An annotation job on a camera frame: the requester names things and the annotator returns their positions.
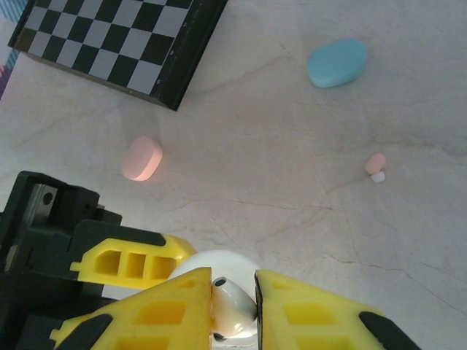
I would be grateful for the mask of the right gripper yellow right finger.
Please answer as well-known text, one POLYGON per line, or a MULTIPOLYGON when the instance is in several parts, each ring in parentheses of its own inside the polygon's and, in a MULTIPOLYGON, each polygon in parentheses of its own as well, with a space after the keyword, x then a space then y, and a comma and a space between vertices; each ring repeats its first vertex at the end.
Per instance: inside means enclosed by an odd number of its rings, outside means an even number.
POLYGON ((418 349, 381 311, 269 270, 255 272, 259 349, 418 349))

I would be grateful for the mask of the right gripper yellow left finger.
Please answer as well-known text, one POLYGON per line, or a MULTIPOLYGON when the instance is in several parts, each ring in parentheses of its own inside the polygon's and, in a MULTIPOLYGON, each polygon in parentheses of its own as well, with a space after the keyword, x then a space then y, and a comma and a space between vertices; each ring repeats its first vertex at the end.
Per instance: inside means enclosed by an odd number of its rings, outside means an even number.
POLYGON ((210 268, 67 319, 51 331, 55 349, 210 349, 210 268))

